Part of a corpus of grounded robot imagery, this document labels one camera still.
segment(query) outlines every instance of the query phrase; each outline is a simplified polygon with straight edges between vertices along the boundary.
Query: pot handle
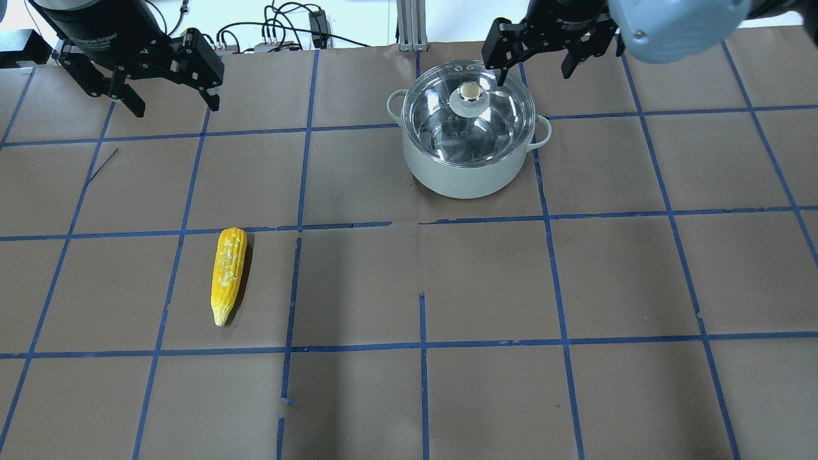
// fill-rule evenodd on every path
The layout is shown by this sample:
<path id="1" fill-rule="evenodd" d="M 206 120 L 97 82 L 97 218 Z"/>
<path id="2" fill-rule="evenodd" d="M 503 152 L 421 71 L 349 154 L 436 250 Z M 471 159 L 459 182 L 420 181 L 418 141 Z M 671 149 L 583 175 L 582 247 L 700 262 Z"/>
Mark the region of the pot handle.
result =
<path id="1" fill-rule="evenodd" d="M 540 148 L 540 147 L 546 145 L 548 143 L 548 141 L 551 140 L 551 133 L 553 132 L 553 129 L 551 128 L 551 122 L 548 121 L 548 119 L 546 117 L 542 116 L 542 115 L 537 115 L 537 121 L 548 127 L 548 134 L 546 135 L 546 138 L 541 140 L 540 142 L 535 142 L 533 144 L 528 144 L 525 147 L 525 151 L 532 151 L 535 148 Z"/>
<path id="2" fill-rule="evenodd" d="M 403 127 L 403 120 L 401 120 L 401 117 L 395 115 L 394 112 L 392 112 L 391 104 L 396 97 L 406 96 L 407 92 L 409 92 L 408 89 L 399 89 L 396 92 L 390 94 L 389 97 L 386 98 L 386 111 L 389 113 L 389 116 L 392 117 L 392 120 L 395 120 L 395 123 L 397 123 L 398 126 L 400 126 L 401 128 Z"/>

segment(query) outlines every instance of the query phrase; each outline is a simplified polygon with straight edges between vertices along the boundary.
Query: pot lid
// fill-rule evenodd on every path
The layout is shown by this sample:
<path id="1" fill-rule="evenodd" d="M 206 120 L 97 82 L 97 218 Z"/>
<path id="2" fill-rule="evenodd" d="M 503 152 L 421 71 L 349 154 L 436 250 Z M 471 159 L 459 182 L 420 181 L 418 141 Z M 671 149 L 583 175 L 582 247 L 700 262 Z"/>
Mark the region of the pot lid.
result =
<path id="1" fill-rule="evenodd" d="M 409 88 L 402 118 L 427 156 L 464 168 L 492 165 L 529 143 L 534 101 L 518 78 L 497 86 L 481 61 L 452 61 L 428 70 Z"/>

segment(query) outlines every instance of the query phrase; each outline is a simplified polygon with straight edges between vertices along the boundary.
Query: white wall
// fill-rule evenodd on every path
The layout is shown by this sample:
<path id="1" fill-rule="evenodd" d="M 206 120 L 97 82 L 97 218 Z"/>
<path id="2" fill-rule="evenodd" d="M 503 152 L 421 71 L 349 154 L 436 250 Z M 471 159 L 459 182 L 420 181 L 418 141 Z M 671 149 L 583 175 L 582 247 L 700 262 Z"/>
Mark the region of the white wall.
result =
<path id="1" fill-rule="evenodd" d="M 0 30 L 33 29 L 32 20 L 25 10 L 25 0 L 9 0 L 6 19 Z M 285 0 L 277 0 L 281 5 Z M 333 34 L 355 39 L 370 45 L 394 43 L 397 25 L 395 0 L 312 0 L 326 11 Z M 164 13 L 168 27 L 176 24 L 181 0 L 154 0 Z M 263 21 L 266 0 L 191 0 L 190 12 L 182 27 L 196 27 L 202 32 L 215 35 L 222 26 L 243 20 Z M 514 22 L 520 20 L 528 7 L 528 0 L 427 0 L 426 28 L 430 42 L 481 41 L 486 38 L 488 27 L 495 17 L 504 16 Z M 47 41 L 56 42 L 50 30 L 37 12 L 32 10 Z M 288 15 L 296 28 L 309 29 L 307 13 L 303 10 Z M 801 24 L 798 13 L 788 13 L 777 18 L 745 21 L 743 27 L 763 25 Z M 242 48 L 252 47 L 261 41 L 257 26 L 244 25 L 231 29 L 239 38 Z M 301 34 L 304 46 L 312 43 L 309 34 Z M 353 47 L 335 40 L 335 47 Z"/>

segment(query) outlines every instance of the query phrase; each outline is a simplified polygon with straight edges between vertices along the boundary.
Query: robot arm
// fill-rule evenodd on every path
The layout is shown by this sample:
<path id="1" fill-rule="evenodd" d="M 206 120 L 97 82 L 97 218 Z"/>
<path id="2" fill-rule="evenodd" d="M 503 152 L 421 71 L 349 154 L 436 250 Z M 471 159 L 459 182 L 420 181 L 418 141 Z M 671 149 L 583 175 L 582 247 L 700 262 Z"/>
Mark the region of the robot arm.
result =
<path id="1" fill-rule="evenodd" d="M 674 62 L 716 45 L 744 19 L 787 11 L 802 14 L 818 45 L 818 0 L 531 0 L 518 24 L 494 20 L 483 60 L 499 72 L 502 85 L 510 67 L 540 52 L 567 49 L 567 79 L 579 63 L 605 54 L 619 27 L 617 56 L 628 47 L 641 61 Z"/>
<path id="2" fill-rule="evenodd" d="M 164 78 L 199 91 L 218 110 L 224 64 L 197 29 L 170 38 L 144 0 L 28 0 L 57 32 L 57 60 L 91 97 L 121 101 L 135 116 L 145 102 L 128 79 Z M 110 70 L 105 77 L 96 67 Z"/>

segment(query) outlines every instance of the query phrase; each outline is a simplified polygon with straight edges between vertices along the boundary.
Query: metal bracket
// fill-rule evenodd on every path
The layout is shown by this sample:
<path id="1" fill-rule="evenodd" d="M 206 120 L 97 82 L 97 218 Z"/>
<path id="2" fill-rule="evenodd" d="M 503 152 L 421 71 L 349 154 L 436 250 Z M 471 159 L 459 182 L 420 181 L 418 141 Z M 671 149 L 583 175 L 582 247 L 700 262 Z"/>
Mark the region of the metal bracket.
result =
<path id="1" fill-rule="evenodd" d="M 398 49 L 401 51 L 426 51 L 426 0 L 397 0 L 398 2 Z"/>

